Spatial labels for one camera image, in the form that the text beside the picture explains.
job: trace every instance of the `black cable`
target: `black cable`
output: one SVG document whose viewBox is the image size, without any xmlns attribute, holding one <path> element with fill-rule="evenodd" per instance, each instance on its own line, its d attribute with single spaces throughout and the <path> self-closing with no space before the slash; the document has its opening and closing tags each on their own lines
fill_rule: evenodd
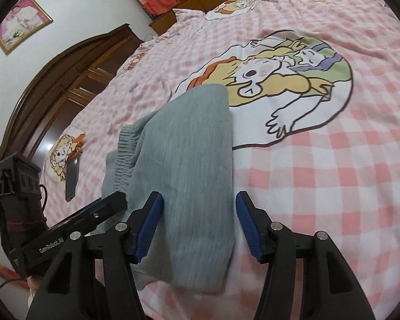
<svg viewBox="0 0 400 320">
<path fill-rule="evenodd" d="M 43 201 L 43 206 L 41 207 L 42 211 L 44 211 L 44 207 L 46 207 L 46 202 L 47 202 L 47 190 L 43 184 L 40 184 L 40 187 L 44 189 L 44 201 Z"/>
<path fill-rule="evenodd" d="M 22 278 L 13 278 L 13 279 L 9 279 L 9 280 L 6 280 L 4 283 L 0 284 L 0 289 L 1 289 L 3 286 L 5 286 L 6 284 L 9 284 L 9 283 L 11 283 L 11 282 L 24 282 L 24 281 L 26 281 L 26 280 L 25 280 L 25 279 L 22 279 Z"/>
</svg>

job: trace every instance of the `oval cartoon print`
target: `oval cartoon print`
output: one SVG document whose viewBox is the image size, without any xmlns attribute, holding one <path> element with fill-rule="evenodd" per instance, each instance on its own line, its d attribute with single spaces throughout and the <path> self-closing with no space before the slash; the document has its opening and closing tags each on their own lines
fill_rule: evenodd
<svg viewBox="0 0 400 320">
<path fill-rule="evenodd" d="M 81 154 L 85 137 L 83 131 L 70 127 L 50 149 L 46 158 L 46 171 L 54 182 L 66 179 L 67 164 L 77 154 Z"/>
<path fill-rule="evenodd" d="M 353 87 L 342 55 L 293 31 L 232 46 L 181 82 L 175 97 L 207 83 L 228 89 L 233 149 L 324 126 L 346 107 Z"/>
<path fill-rule="evenodd" d="M 207 20 L 222 19 L 246 13 L 254 9 L 262 0 L 228 0 L 206 13 Z"/>
</svg>

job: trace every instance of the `white wall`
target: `white wall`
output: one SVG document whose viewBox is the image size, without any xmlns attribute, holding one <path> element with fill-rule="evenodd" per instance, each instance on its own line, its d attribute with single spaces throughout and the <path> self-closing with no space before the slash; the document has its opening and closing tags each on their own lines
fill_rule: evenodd
<svg viewBox="0 0 400 320">
<path fill-rule="evenodd" d="M 36 0 L 54 20 L 9 55 L 0 48 L 0 144 L 24 89 L 41 68 L 78 42 L 128 23 L 142 40 L 154 31 L 137 0 Z M 0 263 L 10 266 L 0 246 Z M 17 319 L 25 319 L 28 292 L 6 285 L 0 297 Z"/>
</svg>

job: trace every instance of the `pink and white gingham fabric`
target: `pink and white gingham fabric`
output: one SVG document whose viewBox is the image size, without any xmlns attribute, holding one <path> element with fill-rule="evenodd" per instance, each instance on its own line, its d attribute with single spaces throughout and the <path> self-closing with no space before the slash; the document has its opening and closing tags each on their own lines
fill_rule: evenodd
<svg viewBox="0 0 400 320">
<path fill-rule="evenodd" d="M 257 207 L 294 232 L 328 232 L 376 319 L 384 320 L 400 300 L 400 22 L 378 0 L 266 0 L 236 17 L 208 21 L 199 13 L 143 44 L 133 55 L 142 53 L 136 65 L 121 71 L 71 124 L 86 134 L 76 197 L 65 202 L 65 183 L 43 172 L 48 225 L 100 197 L 105 156 L 116 149 L 123 126 L 159 109 L 179 83 L 232 45 L 279 30 L 323 40 L 340 53 L 353 71 L 352 96 L 321 128 L 270 147 L 234 150 L 234 195 L 247 190 Z M 253 319 L 267 266 L 250 255 L 236 217 L 235 226 L 220 292 L 150 283 L 139 293 L 146 314 L 155 320 Z"/>
</svg>

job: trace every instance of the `blue gripper pad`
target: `blue gripper pad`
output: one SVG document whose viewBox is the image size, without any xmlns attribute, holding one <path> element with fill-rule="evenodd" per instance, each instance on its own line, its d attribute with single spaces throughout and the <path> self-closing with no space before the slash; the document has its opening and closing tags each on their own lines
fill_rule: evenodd
<svg viewBox="0 0 400 320">
<path fill-rule="evenodd" d="M 163 197 L 157 192 L 156 198 L 150 207 L 150 211 L 138 232 L 137 249 L 134 254 L 138 262 L 141 262 L 142 258 L 148 254 L 162 212 Z"/>
<path fill-rule="evenodd" d="M 250 253 L 258 262 L 260 262 L 263 258 L 263 252 L 261 249 L 261 235 L 242 196 L 242 192 L 245 191 L 240 191 L 235 197 L 235 210 L 237 212 L 244 237 L 246 237 L 246 242 L 249 246 Z"/>
</svg>

